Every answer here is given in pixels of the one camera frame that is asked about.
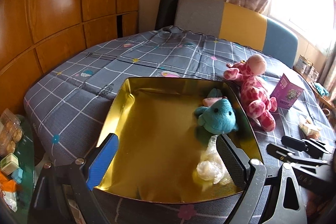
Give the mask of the blue plush bear toy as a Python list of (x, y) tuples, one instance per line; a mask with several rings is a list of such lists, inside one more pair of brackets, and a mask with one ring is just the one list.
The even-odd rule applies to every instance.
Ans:
[(213, 135), (228, 134), (238, 130), (235, 111), (220, 89), (213, 88), (203, 106), (194, 111), (198, 125)]

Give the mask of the gold lined tray box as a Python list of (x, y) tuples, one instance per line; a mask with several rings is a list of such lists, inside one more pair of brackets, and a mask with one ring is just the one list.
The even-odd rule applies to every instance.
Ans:
[(186, 78), (133, 77), (122, 84), (100, 133), (117, 135), (118, 150), (98, 189), (115, 196), (156, 203), (196, 203), (240, 192), (233, 182), (210, 184), (196, 168), (210, 134), (194, 111), (217, 88), (235, 110), (232, 142), (250, 158), (261, 158), (251, 124), (233, 83)]

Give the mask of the wooden bedside table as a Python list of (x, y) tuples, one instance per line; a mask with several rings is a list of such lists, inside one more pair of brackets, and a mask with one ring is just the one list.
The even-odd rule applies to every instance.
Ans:
[(309, 84), (323, 113), (325, 114), (326, 118), (329, 121), (331, 121), (334, 118), (334, 110), (335, 110), (335, 107), (331, 102), (331, 100), (329, 100), (326, 96), (321, 96), (319, 94), (318, 90), (315, 88), (314, 81), (309, 76), (301, 73), (296, 67), (293, 67), (292, 69), (299, 75), (301, 75), (305, 79), (305, 81)]

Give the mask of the pink spotted plush giraffe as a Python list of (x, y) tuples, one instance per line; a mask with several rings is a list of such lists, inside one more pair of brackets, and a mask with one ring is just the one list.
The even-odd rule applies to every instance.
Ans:
[(264, 57), (254, 54), (246, 61), (228, 63), (223, 76), (240, 86), (240, 102), (246, 115), (258, 121), (265, 132), (271, 132), (276, 127), (272, 113), (277, 110), (277, 100), (268, 94), (266, 82), (261, 78), (265, 71)]

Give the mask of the teal plush on table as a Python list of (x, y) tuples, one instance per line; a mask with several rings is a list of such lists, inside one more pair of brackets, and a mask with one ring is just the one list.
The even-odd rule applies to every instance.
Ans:
[(320, 83), (314, 82), (313, 83), (317, 93), (322, 96), (322, 97), (328, 97), (329, 96), (329, 92), (327, 89), (325, 89)]

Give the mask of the purple cardboard box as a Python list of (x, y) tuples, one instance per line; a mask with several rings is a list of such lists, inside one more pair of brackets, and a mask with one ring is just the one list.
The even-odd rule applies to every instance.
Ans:
[(303, 83), (299, 79), (284, 73), (270, 96), (276, 98), (277, 107), (289, 110), (303, 90)]

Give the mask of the glass side table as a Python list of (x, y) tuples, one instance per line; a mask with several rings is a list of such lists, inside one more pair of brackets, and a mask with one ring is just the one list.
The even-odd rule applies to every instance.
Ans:
[(28, 120), (18, 115), (23, 131), (16, 144), (14, 155), (19, 168), (8, 179), (15, 181), (15, 192), (1, 191), (1, 223), (27, 223), (30, 202), (34, 191), (34, 141)]

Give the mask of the grey checked bed quilt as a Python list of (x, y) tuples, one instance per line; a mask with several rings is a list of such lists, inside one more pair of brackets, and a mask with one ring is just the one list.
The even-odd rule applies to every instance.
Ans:
[[(105, 117), (121, 84), (128, 77), (175, 77), (221, 80), (227, 63), (246, 60), (257, 53), (234, 42), (195, 34), (177, 27), (111, 40), (93, 46), (52, 69), (25, 95), (25, 111), (51, 162), (67, 165), (85, 157), (94, 147)], [(333, 145), (335, 132), (318, 106), (310, 86), (282, 62), (263, 55), (269, 91), (285, 73), (303, 83), (304, 91), (289, 110), (274, 115), (276, 129), (262, 132), (253, 126), (264, 162), (279, 162), (266, 151), (280, 144), (283, 135), (300, 138), (300, 115), (309, 116), (322, 131), (323, 142)], [(223, 223), (238, 195), (196, 205), (156, 205), (112, 196), (108, 217), (117, 223)]]

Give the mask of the right beige curtain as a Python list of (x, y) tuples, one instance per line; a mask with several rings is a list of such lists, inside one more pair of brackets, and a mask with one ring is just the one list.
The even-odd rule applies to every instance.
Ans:
[(327, 56), (318, 82), (329, 92), (331, 97), (335, 89), (335, 46)]

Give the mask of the small green white box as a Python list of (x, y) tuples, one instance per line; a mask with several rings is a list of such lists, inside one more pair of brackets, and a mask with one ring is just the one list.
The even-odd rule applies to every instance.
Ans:
[(19, 161), (13, 153), (9, 153), (1, 160), (1, 172), (7, 176), (12, 174), (18, 168)]

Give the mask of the white tin can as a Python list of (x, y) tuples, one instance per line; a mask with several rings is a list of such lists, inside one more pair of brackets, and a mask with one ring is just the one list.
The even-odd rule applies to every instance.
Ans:
[(300, 55), (295, 65), (295, 68), (300, 73), (307, 75), (311, 69), (311, 66), (312, 66), (311, 61), (307, 59), (305, 56)]

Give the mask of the plastic box of pastries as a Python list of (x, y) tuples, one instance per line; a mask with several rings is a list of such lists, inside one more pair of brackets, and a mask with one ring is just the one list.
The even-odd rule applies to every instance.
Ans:
[(17, 143), (23, 136), (21, 121), (9, 109), (5, 109), (1, 114), (0, 129), (0, 155), (7, 156), (14, 153)]

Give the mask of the grey yellow blue headboard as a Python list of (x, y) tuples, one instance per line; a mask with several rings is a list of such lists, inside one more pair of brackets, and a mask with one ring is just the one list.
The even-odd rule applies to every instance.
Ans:
[(179, 0), (174, 24), (184, 30), (249, 46), (292, 68), (297, 36), (258, 12), (218, 0)]

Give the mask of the wooden wardrobe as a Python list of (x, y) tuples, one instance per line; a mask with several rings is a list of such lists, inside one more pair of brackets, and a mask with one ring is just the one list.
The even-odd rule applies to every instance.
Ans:
[(138, 32), (139, 0), (1, 0), (1, 109), (21, 114), (34, 83), (96, 44)]

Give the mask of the black rolled mat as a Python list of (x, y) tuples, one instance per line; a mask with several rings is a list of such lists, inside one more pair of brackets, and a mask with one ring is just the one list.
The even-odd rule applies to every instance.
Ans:
[(177, 5), (179, 0), (160, 0), (157, 18), (155, 22), (155, 30), (172, 26), (175, 21)]

